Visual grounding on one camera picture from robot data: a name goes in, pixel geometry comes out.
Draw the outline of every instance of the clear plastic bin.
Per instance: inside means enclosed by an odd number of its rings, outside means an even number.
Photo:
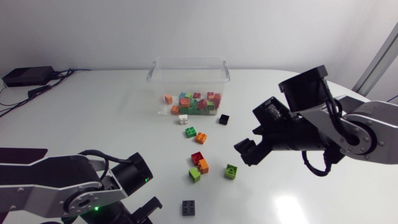
[[[221,57],[158,57],[147,76],[160,105],[159,114],[166,115],[216,115],[229,81]]]

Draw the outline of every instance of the red lego brick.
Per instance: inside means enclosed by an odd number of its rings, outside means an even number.
[[[214,95],[214,100],[221,100],[221,94],[216,93],[216,94]]]
[[[198,109],[203,110],[207,107],[207,101],[206,99],[201,99],[198,103]]]
[[[192,162],[194,163],[195,166],[199,164],[199,161],[203,158],[203,155],[200,152],[194,153],[191,155]]]
[[[198,99],[200,99],[200,93],[194,93],[194,94],[193,94],[193,98],[198,98]]]
[[[220,103],[221,103],[220,100],[214,99],[214,105],[215,105],[215,107],[216,107],[216,110],[217,110],[218,107],[220,106]]]
[[[191,102],[189,98],[181,98],[180,101],[182,108],[188,108]]]

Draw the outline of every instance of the black device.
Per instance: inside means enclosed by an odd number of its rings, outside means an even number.
[[[54,69],[51,66],[15,68],[2,80],[8,87],[46,85],[53,72]]]
[[[289,107],[271,97],[256,109],[262,136],[256,145],[245,139],[237,143],[243,161],[257,165],[271,151],[301,151],[304,164],[318,176],[326,176],[332,164],[345,156],[362,161],[398,164],[398,106],[381,101],[363,102],[349,96],[333,98],[319,66],[279,84]],[[311,166],[307,151],[325,151],[326,169]]]

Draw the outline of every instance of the orange lego brick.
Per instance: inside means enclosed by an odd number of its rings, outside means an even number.
[[[173,98],[172,98],[172,96],[170,96],[169,94],[164,95],[164,100],[166,101],[166,103],[167,103],[168,105],[170,105],[170,104],[173,103]]]
[[[178,115],[179,111],[180,111],[179,106],[173,106],[172,109],[170,110],[171,114],[174,114],[174,115]]]
[[[206,141],[207,135],[204,133],[198,133],[195,137],[195,141],[199,142],[200,144],[204,144]]]
[[[181,98],[180,102],[181,102],[181,107],[182,108],[188,108],[190,106],[190,103],[191,103],[189,98]]]
[[[207,162],[205,159],[199,160],[198,166],[199,166],[200,173],[207,174],[209,172],[209,166],[207,165]]]
[[[208,101],[213,101],[213,100],[214,100],[214,98],[215,98],[215,96],[214,96],[214,95],[210,95],[210,96],[208,96],[208,97],[207,97],[207,100],[208,100]]]

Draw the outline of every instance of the white table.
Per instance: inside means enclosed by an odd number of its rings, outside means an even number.
[[[123,200],[131,211],[153,196],[162,202],[150,219],[154,223],[398,223],[398,167],[356,161],[348,157],[327,177],[313,175],[301,153],[271,152],[258,166],[248,167],[233,145],[259,126],[252,110],[271,96],[286,104],[278,83],[296,73],[277,70],[232,70],[220,116],[189,116],[179,125],[176,116],[157,114],[146,70],[78,72],[62,84],[0,119],[1,147],[41,147],[48,156],[98,149],[127,158],[139,152],[154,179]],[[329,83],[334,96],[364,99]],[[3,103],[23,100],[32,87],[10,88]],[[187,139],[194,126],[208,139],[204,145]],[[188,176],[190,155],[201,151],[210,171],[195,184]],[[310,161],[323,169],[322,152]],[[223,177],[227,164],[237,177]],[[183,217],[182,200],[195,200],[196,216]],[[27,212],[11,212],[5,223],[40,223]]]

